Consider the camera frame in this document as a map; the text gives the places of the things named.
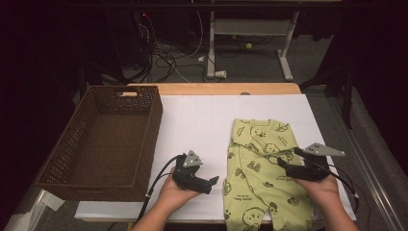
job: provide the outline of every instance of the green pajamas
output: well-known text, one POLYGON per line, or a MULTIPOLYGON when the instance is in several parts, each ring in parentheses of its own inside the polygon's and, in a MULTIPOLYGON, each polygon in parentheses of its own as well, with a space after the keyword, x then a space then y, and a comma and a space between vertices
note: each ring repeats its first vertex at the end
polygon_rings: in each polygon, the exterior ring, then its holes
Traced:
POLYGON ((277 157, 300 165, 294 147, 297 143, 289 124, 235 120, 223 187, 228 230, 258 230, 266 211, 274 230, 311 228, 312 206, 306 191, 277 165, 277 157))

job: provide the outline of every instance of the basket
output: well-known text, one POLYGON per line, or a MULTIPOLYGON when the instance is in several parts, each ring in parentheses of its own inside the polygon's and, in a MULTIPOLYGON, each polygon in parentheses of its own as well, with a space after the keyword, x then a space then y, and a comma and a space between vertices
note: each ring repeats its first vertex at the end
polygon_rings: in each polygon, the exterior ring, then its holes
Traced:
POLYGON ((144 201, 162 113, 156 86, 90 87, 36 185, 64 200, 144 201))

